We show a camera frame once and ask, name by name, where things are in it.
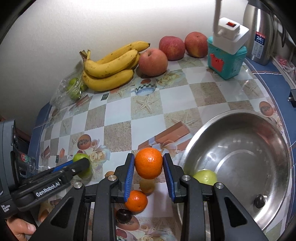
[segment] electric kettle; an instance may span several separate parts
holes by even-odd
[[[249,0],[243,25],[250,30],[250,38],[245,43],[247,57],[261,65],[267,65],[273,52],[275,36],[271,11],[261,1]]]

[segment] plastic bag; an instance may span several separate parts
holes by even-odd
[[[281,56],[277,55],[276,60],[279,64],[283,67],[283,70],[291,77],[292,81],[296,84],[296,69],[295,66],[288,60],[282,58]]]
[[[83,98],[87,87],[83,84],[82,72],[83,69],[80,69],[64,78],[60,82],[49,104],[55,106],[60,111]]]

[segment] plastic bag of limes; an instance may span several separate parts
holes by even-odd
[[[83,83],[82,72],[80,69],[61,80],[49,103],[61,110],[83,98],[87,86]]]

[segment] banana stem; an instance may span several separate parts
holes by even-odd
[[[86,60],[89,60],[89,59],[91,59],[91,51],[90,50],[87,51],[87,57],[86,57]]]
[[[84,50],[80,51],[79,53],[80,53],[80,56],[81,56],[83,62],[85,62],[86,58],[87,58],[87,53]]]

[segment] red switch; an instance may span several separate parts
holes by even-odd
[[[232,28],[234,28],[236,26],[236,24],[235,23],[232,23],[232,22],[228,22],[226,25],[228,25],[228,26],[230,26]]]

